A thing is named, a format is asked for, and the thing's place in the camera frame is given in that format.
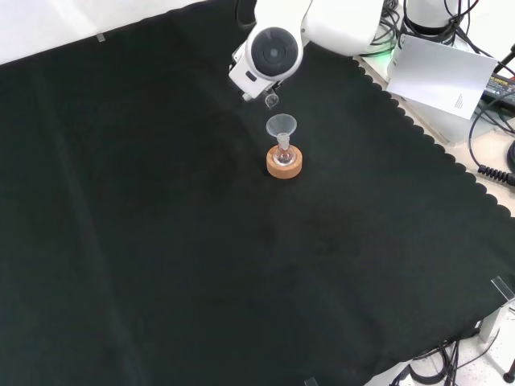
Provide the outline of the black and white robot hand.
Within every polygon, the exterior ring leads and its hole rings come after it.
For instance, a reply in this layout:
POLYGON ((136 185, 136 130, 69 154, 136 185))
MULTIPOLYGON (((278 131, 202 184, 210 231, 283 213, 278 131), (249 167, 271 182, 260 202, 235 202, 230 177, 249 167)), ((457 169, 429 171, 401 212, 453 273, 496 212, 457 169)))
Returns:
POLYGON ((246 55, 246 42, 234 53, 233 63, 229 66, 229 79, 240 90, 244 101, 251 101, 264 94, 275 93, 281 81, 265 80, 255 75, 249 66, 246 55))

